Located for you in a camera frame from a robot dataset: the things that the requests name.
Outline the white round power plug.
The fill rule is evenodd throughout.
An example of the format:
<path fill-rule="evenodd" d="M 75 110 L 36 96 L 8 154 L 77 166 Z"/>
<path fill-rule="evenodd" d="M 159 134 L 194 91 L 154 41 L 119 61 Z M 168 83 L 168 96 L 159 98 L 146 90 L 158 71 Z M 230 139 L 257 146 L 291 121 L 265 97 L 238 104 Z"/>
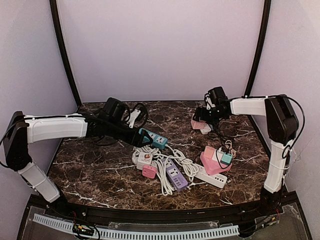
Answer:
<path fill-rule="evenodd" d="M 152 164 L 153 155 L 146 152 L 134 152 L 131 160 L 138 170 L 142 170 L 144 165 L 150 166 Z"/>

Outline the pink cube socket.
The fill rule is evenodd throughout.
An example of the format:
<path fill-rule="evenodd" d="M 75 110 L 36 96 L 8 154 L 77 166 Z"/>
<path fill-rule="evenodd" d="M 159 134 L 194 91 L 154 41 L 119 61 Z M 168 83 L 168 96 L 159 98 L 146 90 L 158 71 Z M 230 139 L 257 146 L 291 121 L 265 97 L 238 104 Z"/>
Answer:
<path fill-rule="evenodd" d="M 190 123 L 193 130 L 203 130 L 206 127 L 206 122 L 203 120 L 196 121 L 191 119 Z"/>

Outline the pink adapter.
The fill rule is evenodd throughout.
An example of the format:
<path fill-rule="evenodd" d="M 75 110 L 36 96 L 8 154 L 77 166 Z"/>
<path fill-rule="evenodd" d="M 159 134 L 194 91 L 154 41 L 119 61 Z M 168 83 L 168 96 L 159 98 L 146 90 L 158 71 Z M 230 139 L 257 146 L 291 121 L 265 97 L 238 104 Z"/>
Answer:
<path fill-rule="evenodd" d="M 157 168 L 151 165 L 144 165 L 142 167 L 142 175 L 149 179 L 154 179 L 157 174 Z"/>

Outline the white square adapter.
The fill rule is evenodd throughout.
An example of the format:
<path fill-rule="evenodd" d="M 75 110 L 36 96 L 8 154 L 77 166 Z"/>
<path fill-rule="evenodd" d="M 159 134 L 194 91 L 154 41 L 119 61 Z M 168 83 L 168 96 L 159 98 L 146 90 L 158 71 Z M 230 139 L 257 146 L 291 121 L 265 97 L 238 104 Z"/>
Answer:
<path fill-rule="evenodd" d="M 211 127 L 208 125 L 208 124 L 205 124 L 204 125 L 204 128 L 200 130 L 200 132 L 203 134 L 203 135 L 207 135 L 209 132 L 211 132 L 212 129 Z"/>

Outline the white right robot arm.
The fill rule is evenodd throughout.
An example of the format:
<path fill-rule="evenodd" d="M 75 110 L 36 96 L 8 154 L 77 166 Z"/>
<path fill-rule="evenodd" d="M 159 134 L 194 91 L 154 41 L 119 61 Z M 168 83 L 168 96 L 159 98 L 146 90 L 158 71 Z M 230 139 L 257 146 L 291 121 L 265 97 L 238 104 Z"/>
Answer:
<path fill-rule="evenodd" d="M 204 107 L 196 108 L 192 117 L 194 121 L 214 126 L 231 115 L 266 118 L 271 152 L 262 193 L 273 196 L 280 192 L 290 166 L 291 150 L 304 129 L 292 107 L 294 99 L 285 94 L 228 98 L 219 86 L 210 89 L 204 101 Z"/>

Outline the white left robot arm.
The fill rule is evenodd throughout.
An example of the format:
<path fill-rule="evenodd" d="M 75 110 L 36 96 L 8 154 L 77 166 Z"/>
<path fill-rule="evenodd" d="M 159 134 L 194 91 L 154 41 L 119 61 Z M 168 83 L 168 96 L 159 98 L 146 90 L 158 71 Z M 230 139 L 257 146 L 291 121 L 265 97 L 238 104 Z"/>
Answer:
<path fill-rule="evenodd" d="M 110 97 L 95 112 L 66 115 L 32 116 L 16 111 L 0 144 L 4 148 L 5 163 L 1 166 L 18 173 L 48 203 L 63 199 L 58 187 L 32 159 L 28 146 L 35 142 L 64 138 L 112 137 L 137 148 L 153 143 L 153 138 L 136 127 L 138 120 L 148 119 L 148 110 L 142 103 L 130 109 L 124 102 Z"/>

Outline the teal power strip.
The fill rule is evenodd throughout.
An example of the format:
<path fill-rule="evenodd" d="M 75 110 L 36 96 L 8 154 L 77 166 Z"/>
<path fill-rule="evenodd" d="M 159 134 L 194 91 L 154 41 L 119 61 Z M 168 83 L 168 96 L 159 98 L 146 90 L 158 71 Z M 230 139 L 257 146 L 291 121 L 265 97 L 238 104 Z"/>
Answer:
<path fill-rule="evenodd" d="M 138 133 L 140 134 L 141 132 L 148 132 L 149 133 L 149 135 L 153 138 L 153 143 L 150 144 L 153 147 L 156 147 L 160 150 L 163 150 L 166 147 L 166 144 L 168 143 L 168 139 L 166 137 L 161 136 L 159 134 L 156 134 L 154 132 L 151 132 L 151 131 L 144 129 L 144 128 L 141 128 Z"/>

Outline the white charger cube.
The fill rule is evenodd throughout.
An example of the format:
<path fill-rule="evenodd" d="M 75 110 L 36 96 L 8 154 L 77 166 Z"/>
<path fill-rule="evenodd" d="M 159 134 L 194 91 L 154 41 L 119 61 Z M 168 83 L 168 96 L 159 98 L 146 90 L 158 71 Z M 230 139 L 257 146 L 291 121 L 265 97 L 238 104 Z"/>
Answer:
<path fill-rule="evenodd" d="M 215 150 L 215 158 L 216 158 L 216 160 L 218 161 L 219 164 L 221 164 L 221 160 L 223 158 L 223 155 L 224 155 L 223 151 L 221 151 L 219 149 Z"/>

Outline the peach charger cube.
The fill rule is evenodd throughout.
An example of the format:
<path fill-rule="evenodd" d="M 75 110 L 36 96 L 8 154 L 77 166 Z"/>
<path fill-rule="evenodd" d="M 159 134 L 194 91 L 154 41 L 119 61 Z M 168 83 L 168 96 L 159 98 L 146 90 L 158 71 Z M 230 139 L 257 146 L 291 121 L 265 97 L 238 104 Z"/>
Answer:
<path fill-rule="evenodd" d="M 214 159 L 214 155 L 215 155 L 216 149 L 214 147 L 211 146 L 206 146 L 203 152 L 203 157 L 206 159 L 210 159 L 213 160 Z"/>

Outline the teal charger cube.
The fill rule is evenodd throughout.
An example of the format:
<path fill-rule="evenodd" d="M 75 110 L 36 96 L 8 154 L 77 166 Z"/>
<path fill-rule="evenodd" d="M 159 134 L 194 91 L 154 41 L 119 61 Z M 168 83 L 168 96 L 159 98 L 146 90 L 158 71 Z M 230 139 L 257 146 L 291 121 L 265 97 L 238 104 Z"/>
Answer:
<path fill-rule="evenodd" d="M 224 165 L 229 166 L 232 163 L 233 156 L 230 153 L 224 153 L 220 162 Z"/>

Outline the purple power strip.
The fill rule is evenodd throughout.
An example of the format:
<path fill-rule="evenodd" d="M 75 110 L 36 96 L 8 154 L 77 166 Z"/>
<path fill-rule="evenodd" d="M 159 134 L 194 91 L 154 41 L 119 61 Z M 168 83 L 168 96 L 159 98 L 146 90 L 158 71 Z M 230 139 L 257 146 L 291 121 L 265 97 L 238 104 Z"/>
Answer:
<path fill-rule="evenodd" d="M 162 162 L 165 165 L 166 176 L 170 183 L 173 185 L 173 187 L 178 192 L 181 192 L 182 190 L 186 189 L 188 186 L 188 181 L 182 175 L 175 163 L 170 158 L 168 158 L 167 160 L 163 158 Z"/>

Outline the white power strip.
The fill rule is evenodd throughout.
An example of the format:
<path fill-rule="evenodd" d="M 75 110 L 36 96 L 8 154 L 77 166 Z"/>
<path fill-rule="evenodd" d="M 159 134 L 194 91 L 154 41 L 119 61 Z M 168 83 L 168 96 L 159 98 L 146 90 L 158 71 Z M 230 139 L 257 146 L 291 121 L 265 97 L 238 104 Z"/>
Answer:
<path fill-rule="evenodd" d="M 205 168 L 199 164 L 195 164 L 198 167 L 198 172 L 194 176 L 195 178 L 206 182 L 212 186 L 223 189 L 227 183 L 228 178 L 225 175 L 220 173 L 214 175 L 208 175 L 205 171 Z"/>

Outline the black frame post right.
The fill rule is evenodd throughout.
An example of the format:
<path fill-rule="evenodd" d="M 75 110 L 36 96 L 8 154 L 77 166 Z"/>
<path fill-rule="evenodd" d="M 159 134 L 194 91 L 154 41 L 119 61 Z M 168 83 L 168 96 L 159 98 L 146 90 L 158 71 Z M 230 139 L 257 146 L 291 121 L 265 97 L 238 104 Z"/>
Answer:
<path fill-rule="evenodd" d="M 255 83 L 255 79 L 256 79 L 257 72 L 258 72 L 258 67 L 260 64 L 261 55 L 262 55 L 262 51 L 263 51 L 263 47 L 264 47 L 264 43 L 265 43 L 265 38 L 266 38 L 266 33 L 267 33 L 267 28 L 268 28 L 268 23 L 269 23 L 269 17 L 270 17 L 270 11 L 271 11 L 271 4 L 272 4 L 271 0 L 264 0 L 257 44 L 256 44 L 256 48 L 255 48 L 255 53 L 254 53 L 249 77 L 248 77 L 247 84 L 246 84 L 244 94 L 243 94 L 244 97 L 245 96 L 248 97 L 251 95 L 251 92 L 252 92 L 252 89 L 253 89 L 253 86 Z"/>

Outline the black frame post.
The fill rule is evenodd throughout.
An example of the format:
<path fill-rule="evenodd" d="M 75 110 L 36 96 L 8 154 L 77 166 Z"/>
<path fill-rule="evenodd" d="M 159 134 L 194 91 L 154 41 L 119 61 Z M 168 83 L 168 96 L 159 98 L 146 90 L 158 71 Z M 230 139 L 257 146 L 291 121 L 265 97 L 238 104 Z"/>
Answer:
<path fill-rule="evenodd" d="M 64 36 L 63 36 L 63 31 L 62 31 L 62 26 L 61 26 L 61 21 L 59 16 L 59 10 L 58 10 L 58 1 L 49 0 L 49 5 L 50 5 L 51 18 L 53 22 L 54 31 L 55 31 L 56 41 L 58 44 L 58 49 L 60 52 L 64 71 L 65 71 L 67 81 L 68 81 L 73 99 L 75 101 L 75 104 L 79 108 L 82 105 L 82 101 L 80 98 L 78 88 L 76 86 L 76 81 L 73 75 L 73 71 L 71 68 L 69 56 L 68 56 L 65 41 L 64 41 Z"/>
<path fill-rule="evenodd" d="M 267 28 L 268 28 L 268 23 L 269 23 L 269 17 L 270 17 L 270 11 L 271 11 L 271 4 L 272 4 L 271 0 L 264 0 L 257 44 L 256 44 L 256 48 L 255 48 L 255 53 L 254 53 L 249 77 L 248 77 L 247 84 L 246 84 L 244 94 L 243 94 L 244 97 L 245 96 L 248 97 L 251 95 L 251 92 L 252 92 L 252 89 L 253 89 L 253 86 L 255 83 L 255 79 L 256 79 L 257 72 L 258 72 L 258 67 L 260 64 L 261 55 L 262 55 L 262 51 L 263 51 L 263 47 L 264 47 L 264 43 L 265 43 L 265 38 L 266 38 L 266 33 L 267 33 Z"/>

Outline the black frame post left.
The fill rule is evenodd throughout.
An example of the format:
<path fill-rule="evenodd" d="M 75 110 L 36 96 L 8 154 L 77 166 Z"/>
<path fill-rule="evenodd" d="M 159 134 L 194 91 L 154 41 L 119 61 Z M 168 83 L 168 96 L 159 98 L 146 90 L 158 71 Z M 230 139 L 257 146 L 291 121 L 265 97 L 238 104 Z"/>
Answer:
<path fill-rule="evenodd" d="M 61 21 L 59 16 L 59 10 L 58 10 L 58 1 L 49 0 L 49 5 L 50 5 L 51 18 L 53 22 L 54 31 L 55 31 L 56 41 L 58 44 L 58 49 L 60 52 L 64 71 L 65 71 L 67 81 L 68 81 L 73 99 L 75 101 L 75 104 L 79 108 L 82 105 L 82 101 L 80 98 L 78 88 L 76 86 L 76 81 L 73 75 L 73 71 L 71 68 L 69 56 L 68 56 L 65 41 L 64 41 L 64 36 L 63 36 L 63 31 L 62 31 L 62 26 L 61 26 Z"/>

